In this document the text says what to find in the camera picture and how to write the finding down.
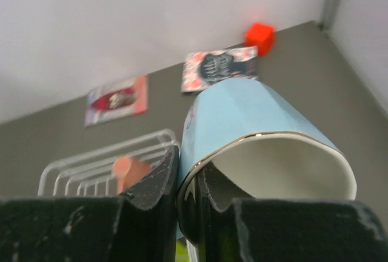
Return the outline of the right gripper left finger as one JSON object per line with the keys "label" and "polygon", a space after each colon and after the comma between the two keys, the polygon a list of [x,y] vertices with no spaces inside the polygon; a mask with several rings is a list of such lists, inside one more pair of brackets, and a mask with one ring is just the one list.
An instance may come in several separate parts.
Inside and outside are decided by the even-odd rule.
{"label": "right gripper left finger", "polygon": [[179,149],[123,193],[1,201],[2,261],[173,261]]}

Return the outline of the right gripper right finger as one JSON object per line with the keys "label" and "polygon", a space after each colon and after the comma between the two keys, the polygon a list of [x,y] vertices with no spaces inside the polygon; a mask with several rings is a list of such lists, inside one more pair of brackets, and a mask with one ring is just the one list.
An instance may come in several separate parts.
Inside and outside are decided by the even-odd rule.
{"label": "right gripper right finger", "polygon": [[216,170],[196,179],[198,245],[232,261],[386,261],[377,216],[351,201],[258,200]]}

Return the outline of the lime green plate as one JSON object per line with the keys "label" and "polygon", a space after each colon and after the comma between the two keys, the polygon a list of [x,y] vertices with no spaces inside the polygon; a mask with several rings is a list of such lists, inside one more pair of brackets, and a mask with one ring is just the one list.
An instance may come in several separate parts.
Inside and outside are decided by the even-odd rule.
{"label": "lime green plate", "polygon": [[175,261],[232,261],[232,259],[230,256],[222,258],[211,247],[205,247],[204,245],[196,246],[187,239],[180,238],[176,241]]}

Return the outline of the pink ceramic mug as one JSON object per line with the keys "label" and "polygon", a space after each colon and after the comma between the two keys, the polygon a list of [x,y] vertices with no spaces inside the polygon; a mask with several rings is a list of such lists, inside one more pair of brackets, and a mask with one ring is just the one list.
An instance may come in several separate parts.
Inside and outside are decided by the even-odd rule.
{"label": "pink ceramic mug", "polygon": [[131,156],[119,156],[113,163],[112,176],[117,181],[117,193],[133,186],[152,171],[149,163]]}

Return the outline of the white wire dish rack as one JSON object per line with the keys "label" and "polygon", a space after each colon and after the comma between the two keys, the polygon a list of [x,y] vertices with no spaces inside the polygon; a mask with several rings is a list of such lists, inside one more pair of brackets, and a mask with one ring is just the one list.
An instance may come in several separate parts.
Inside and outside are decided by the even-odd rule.
{"label": "white wire dish rack", "polygon": [[53,161],[41,174],[38,196],[114,195],[119,192],[118,176],[112,173],[112,169],[119,157],[134,157],[154,168],[172,145],[179,145],[175,133],[170,129],[162,129]]}

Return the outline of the light blue mug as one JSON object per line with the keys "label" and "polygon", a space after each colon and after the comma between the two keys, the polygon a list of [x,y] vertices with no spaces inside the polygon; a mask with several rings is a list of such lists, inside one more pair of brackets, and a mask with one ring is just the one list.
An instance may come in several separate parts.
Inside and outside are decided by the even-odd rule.
{"label": "light blue mug", "polygon": [[198,246],[196,179],[216,170],[258,200],[352,201],[357,184],[344,154],[269,86],[233,78],[201,92],[182,134],[177,210]]}

